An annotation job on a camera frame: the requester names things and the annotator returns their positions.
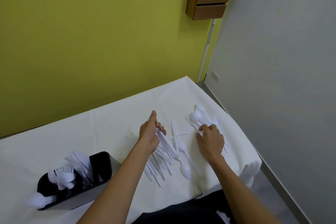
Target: white table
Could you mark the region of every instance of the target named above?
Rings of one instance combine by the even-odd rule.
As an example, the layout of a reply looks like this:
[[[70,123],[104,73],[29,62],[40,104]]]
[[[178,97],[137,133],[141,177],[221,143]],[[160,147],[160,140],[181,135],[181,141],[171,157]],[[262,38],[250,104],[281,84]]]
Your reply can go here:
[[[178,122],[179,129],[189,126],[185,116],[194,110],[195,104],[202,104],[210,116],[220,117],[230,145],[229,152],[223,155],[237,175],[241,175],[245,182],[251,182],[250,178],[258,172],[261,160],[250,141],[225,111],[188,77],[184,77],[0,140],[0,223],[20,223],[22,202],[36,192],[37,182],[48,168],[72,150],[88,155],[107,151],[122,162],[131,149],[125,137],[131,133],[138,135],[140,125],[152,110],[156,110],[157,119],[171,136],[171,118]],[[187,142],[191,156],[198,158],[195,133],[179,138]],[[128,223],[142,212],[152,212],[202,194],[197,180],[183,178],[179,167],[179,162],[173,164],[173,175],[167,176],[161,188],[143,173],[128,214]],[[72,211],[35,211],[21,222],[75,223],[89,206],[90,203]]]

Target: black utensil organizer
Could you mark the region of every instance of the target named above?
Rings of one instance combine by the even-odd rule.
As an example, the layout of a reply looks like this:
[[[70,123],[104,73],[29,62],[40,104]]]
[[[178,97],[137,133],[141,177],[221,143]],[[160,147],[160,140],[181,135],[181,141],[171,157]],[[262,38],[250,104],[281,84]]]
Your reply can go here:
[[[86,189],[83,189],[83,179],[76,170],[74,170],[76,184],[72,189],[58,190],[57,185],[49,181],[48,173],[44,174],[37,184],[37,192],[45,197],[56,195],[57,199],[39,210],[71,210],[96,199],[115,174],[120,163],[106,151],[90,156],[90,162],[93,170],[93,184]]]

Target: person's left hand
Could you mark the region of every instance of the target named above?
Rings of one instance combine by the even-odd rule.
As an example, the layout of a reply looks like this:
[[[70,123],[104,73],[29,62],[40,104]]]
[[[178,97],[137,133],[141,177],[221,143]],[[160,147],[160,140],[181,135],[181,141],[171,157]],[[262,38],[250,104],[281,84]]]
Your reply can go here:
[[[159,139],[155,135],[156,129],[159,129],[164,135],[167,134],[165,128],[161,126],[161,123],[156,119],[156,111],[152,111],[149,120],[146,121],[140,127],[139,141],[143,141],[148,144],[150,153],[153,153],[159,145]]]

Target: person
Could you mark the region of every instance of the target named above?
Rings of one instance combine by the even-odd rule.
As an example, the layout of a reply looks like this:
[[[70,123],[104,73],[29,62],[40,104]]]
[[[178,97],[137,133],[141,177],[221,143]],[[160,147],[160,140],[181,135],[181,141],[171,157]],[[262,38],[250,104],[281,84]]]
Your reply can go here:
[[[166,135],[164,127],[156,119],[156,112],[152,111],[149,120],[140,127],[137,143],[103,192],[77,222],[78,224],[126,222],[147,160],[159,145],[159,140],[155,136],[157,128]],[[218,177],[222,191],[172,205],[155,213],[143,213],[134,223],[171,223],[177,219],[179,223],[224,223],[216,210],[227,205],[227,209],[223,211],[226,211],[227,217],[231,217],[230,223],[280,224],[225,162],[221,155],[224,138],[216,125],[208,127],[204,124],[199,130],[204,132],[203,137],[196,133],[199,150]]]

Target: wall socket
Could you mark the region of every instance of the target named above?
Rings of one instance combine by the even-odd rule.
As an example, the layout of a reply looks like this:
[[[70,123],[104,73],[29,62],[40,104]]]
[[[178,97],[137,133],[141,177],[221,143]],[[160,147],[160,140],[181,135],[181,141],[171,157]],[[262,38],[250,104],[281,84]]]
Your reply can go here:
[[[211,75],[212,79],[215,80],[215,82],[218,82],[219,76],[214,71],[211,71],[210,75]]]

